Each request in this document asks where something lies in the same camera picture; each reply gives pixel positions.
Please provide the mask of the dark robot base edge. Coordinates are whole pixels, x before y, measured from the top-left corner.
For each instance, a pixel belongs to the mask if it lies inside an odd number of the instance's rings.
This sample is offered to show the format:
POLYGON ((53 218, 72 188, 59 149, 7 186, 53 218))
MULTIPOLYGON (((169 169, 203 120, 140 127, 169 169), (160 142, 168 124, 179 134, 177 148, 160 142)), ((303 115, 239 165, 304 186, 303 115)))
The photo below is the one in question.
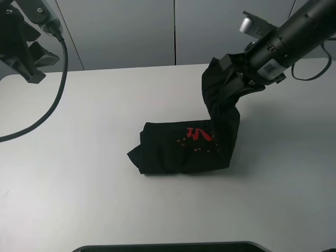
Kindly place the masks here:
POLYGON ((137 244, 137 245, 88 245, 74 251, 269 251, 265 247, 247 241, 217 242, 217 243, 179 243, 179 244, 137 244))

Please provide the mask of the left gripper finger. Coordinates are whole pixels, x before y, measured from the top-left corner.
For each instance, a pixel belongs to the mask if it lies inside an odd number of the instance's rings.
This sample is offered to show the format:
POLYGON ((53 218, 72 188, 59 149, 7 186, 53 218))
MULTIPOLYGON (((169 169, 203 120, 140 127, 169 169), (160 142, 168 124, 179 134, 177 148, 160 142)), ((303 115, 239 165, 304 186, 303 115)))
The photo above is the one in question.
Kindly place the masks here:
POLYGON ((59 57, 44 47, 39 42, 35 41, 29 46, 29 52, 33 58, 34 65, 36 67, 53 66, 59 61, 59 57))

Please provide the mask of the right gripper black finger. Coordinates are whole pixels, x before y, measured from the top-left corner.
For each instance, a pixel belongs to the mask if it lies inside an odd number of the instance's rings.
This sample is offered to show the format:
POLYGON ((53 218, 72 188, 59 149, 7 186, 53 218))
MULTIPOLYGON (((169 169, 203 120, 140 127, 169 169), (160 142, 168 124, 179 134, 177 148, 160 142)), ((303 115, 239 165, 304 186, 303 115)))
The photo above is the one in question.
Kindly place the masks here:
POLYGON ((230 70, 224 76, 224 80, 219 84, 218 102, 220 105, 228 105, 235 103, 241 97, 241 92, 244 89, 243 75, 230 70))

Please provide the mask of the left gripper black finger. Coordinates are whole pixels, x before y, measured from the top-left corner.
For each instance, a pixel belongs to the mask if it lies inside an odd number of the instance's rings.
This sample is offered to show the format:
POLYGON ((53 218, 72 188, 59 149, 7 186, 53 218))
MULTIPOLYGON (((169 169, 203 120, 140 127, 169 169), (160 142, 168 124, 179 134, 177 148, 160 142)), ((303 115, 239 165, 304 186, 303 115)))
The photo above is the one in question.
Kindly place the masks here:
POLYGON ((31 60, 4 57, 1 58, 1 62, 20 74, 28 83, 38 84, 46 77, 44 73, 35 67, 31 60))

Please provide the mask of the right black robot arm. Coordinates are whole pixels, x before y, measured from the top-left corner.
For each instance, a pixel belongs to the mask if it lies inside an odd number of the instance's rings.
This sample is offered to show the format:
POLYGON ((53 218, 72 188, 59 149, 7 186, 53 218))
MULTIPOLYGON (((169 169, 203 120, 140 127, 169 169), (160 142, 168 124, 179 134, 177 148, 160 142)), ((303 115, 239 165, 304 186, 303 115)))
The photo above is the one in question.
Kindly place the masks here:
POLYGON ((256 38, 241 54, 226 54, 219 66, 224 82, 219 101, 233 103, 285 80, 284 72, 335 34, 335 1, 307 1, 277 27, 244 13, 240 31, 256 38))

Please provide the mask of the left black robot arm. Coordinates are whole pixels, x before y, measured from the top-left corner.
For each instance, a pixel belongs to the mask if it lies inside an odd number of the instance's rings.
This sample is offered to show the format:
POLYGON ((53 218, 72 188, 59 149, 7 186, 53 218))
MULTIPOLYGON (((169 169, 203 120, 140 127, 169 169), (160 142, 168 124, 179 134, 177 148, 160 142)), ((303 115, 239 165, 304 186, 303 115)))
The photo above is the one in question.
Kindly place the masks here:
POLYGON ((29 83, 40 83, 45 74, 40 67, 53 66, 59 57, 39 44, 41 33, 30 23, 56 38, 62 26, 46 1, 1 1, 1 62, 29 83))

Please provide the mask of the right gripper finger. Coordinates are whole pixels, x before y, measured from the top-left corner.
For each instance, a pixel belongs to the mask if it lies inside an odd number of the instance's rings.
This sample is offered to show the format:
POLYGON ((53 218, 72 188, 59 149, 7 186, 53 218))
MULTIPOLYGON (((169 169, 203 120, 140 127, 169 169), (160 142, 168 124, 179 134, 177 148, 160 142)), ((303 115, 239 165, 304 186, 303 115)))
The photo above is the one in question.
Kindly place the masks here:
POLYGON ((220 68, 222 71, 226 71, 232 65, 231 55, 226 54, 220 61, 219 61, 220 68))

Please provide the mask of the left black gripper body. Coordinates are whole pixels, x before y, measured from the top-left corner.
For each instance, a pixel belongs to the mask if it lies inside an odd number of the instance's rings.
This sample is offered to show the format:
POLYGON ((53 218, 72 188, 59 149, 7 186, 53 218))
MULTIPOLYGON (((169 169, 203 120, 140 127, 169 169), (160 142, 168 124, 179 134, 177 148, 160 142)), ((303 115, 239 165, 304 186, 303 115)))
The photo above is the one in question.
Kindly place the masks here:
POLYGON ((40 32, 24 20, 18 9, 1 8, 1 59, 18 58, 34 62, 27 42, 35 42, 40 36, 40 32))

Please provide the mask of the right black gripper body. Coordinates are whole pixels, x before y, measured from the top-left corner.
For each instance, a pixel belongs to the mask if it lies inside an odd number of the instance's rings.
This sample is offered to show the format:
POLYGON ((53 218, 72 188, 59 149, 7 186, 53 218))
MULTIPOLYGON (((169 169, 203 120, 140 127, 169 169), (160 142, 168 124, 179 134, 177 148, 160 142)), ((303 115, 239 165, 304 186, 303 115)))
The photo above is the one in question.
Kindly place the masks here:
POLYGON ((244 75, 258 86, 281 82, 283 72, 326 40, 318 26, 281 26, 259 39, 245 53, 244 75))

